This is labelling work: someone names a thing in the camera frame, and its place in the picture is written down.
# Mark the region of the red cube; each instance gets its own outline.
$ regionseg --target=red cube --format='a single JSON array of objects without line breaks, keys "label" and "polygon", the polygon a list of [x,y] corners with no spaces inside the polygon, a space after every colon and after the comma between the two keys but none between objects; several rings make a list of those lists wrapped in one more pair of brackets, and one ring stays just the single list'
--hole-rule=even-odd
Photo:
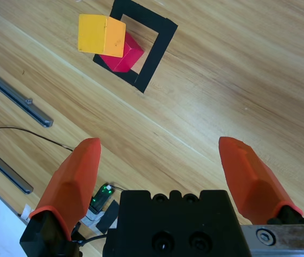
[{"label": "red cube", "polygon": [[134,64],[140,59],[143,54],[142,48],[129,35],[125,33],[123,57],[113,57],[107,55],[100,55],[103,61],[114,72],[128,72]]}]

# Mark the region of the bolt head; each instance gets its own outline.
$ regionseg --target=bolt head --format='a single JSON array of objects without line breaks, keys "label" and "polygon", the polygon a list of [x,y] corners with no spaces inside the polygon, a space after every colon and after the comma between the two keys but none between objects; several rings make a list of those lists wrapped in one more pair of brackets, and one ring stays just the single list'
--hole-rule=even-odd
[{"label": "bolt head", "polygon": [[274,245],[276,243],[276,239],[273,235],[273,233],[266,229],[259,229],[257,231],[257,238],[260,242],[262,242],[264,245]]},{"label": "bolt head", "polygon": [[270,237],[267,234],[265,234],[265,233],[262,233],[260,235],[260,238],[263,239],[265,242],[270,241]]},{"label": "bolt head", "polygon": [[25,102],[26,102],[27,104],[33,104],[33,100],[32,100],[31,98],[26,99]]}]

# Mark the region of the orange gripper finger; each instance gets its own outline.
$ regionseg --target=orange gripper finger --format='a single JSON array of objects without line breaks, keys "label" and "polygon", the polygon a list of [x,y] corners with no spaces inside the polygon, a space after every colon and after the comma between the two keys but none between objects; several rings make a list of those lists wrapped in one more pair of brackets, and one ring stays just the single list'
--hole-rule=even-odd
[{"label": "orange gripper finger", "polygon": [[51,211],[68,240],[77,222],[88,210],[97,180],[101,145],[98,138],[82,141],[54,172],[30,217]]},{"label": "orange gripper finger", "polygon": [[234,138],[221,137],[219,151],[238,211],[252,224],[266,224],[283,206],[290,206],[303,215],[250,146]]}]

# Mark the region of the yellow cube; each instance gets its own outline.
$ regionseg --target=yellow cube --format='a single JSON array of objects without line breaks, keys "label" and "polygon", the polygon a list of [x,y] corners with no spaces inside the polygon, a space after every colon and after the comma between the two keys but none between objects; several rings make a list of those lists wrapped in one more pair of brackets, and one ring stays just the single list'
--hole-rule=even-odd
[{"label": "yellow cube", "polygon": [[78,50],[123,57],[125,23],[94,14],[79,16]]}]

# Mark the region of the cube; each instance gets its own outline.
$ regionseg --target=cube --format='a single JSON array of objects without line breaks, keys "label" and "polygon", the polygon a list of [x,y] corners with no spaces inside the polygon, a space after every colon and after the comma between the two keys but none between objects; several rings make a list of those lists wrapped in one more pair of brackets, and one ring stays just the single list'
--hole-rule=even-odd
[{"label": "cube", "polygon": [[123,56],[125,23],[94,14],[79,16],[78,50],[115,57]]},{"label": "cube", "polygon": [[126,32],[123,49],[123,57],[112,57],[101,55],[100,57],[114,72],[128,72],[134,64],[140,59],[144,51],[132,36]]}]

